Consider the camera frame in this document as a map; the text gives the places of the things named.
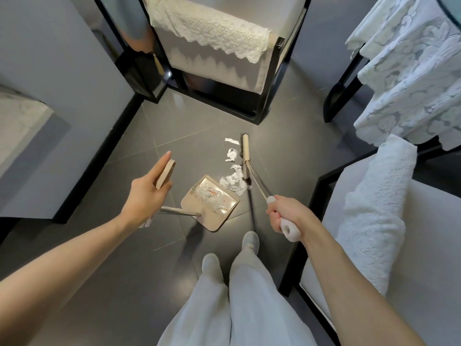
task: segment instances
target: white sneaker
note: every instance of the white sneaker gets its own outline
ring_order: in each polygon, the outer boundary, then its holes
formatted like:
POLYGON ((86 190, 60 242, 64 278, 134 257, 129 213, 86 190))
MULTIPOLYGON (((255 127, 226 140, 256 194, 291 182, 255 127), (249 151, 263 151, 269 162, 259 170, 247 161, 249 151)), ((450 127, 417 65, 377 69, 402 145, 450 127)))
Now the white sneaker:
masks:
POLYGON ((259 251, 259 237, 256 232, 249 231, 246 232, 243 241, 242 241, 242 250, 245 248, 253 249, 255 254, 258 254, 259 251))
POLYGON ((221 266, 219 265, 219 259, 213 252, 209 252, 203 257, 202 272, 211 274, 219 281, 224 280, 221 266))

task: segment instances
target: trash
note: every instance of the trash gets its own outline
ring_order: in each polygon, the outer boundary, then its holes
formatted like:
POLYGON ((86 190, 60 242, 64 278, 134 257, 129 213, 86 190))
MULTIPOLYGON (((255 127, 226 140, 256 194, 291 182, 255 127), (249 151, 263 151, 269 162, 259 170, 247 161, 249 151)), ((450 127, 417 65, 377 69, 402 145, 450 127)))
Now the trash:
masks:
POLYGON ((234 164, 231 169, 235 172, 230 176, 222 177, 219 180, 219 184, 223 188, 235 192, 238 197, 241 197, 248 188, 247 183, 243 179, 242 167, 234 164))
POLYGON ((230 143, 233 143, 233 144, 238 144, 238 145, 240 145, 240 142, 239 142, 239 141, 233 140, 232 138, 225 138, 224 140, 225 140, 226 142, 230 142, 230 143))
POLYGON ((226 162, 235 162, 237 159, 238 152, 234 148, 230 148, 229 151, 227 152, 227 157, 226 162))

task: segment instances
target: left hand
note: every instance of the left hand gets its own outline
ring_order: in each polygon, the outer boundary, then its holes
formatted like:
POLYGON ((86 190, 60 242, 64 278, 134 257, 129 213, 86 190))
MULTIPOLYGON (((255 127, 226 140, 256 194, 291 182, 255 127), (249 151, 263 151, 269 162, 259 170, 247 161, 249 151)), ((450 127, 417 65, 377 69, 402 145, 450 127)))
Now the left hand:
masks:
POLYGON ((131 182, 130 194, 120 213, 125 221, 139 227, 160 210, 173 182, 168 181, 159 190, 154 184, 170 158, 171 152, 165 153, 146 175, 131 182))

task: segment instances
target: white broom handle grip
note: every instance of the white broom handle grip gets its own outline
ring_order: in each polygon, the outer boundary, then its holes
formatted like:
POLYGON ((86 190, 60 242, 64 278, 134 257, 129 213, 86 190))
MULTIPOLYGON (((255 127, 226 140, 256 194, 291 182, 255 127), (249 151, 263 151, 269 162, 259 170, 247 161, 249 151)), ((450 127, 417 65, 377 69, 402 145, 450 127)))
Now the white broom handle grip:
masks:
MULTIPOLYGON (((268 204, 273 203, 276 200, 277 199, 275 199, 274 196, 270 196, 266 199, 268 204)), ((298 242, 301 239, 301 232, 299 231, 298 227, 290 220, 281 218, 280 228, 282 229, 282 232, 285 234, 285 237, 291 242, 298 242)))

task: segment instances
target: white pants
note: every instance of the white pants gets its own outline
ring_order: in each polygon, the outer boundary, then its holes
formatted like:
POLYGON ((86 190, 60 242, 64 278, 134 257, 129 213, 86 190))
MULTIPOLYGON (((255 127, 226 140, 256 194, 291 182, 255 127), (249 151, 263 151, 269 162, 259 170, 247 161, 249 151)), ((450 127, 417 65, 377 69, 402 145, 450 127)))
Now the white pants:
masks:
POLYGON ((217 274, 202 273, 158 346, 317 345, 252 249, 234 260, 227 292, 217 274))

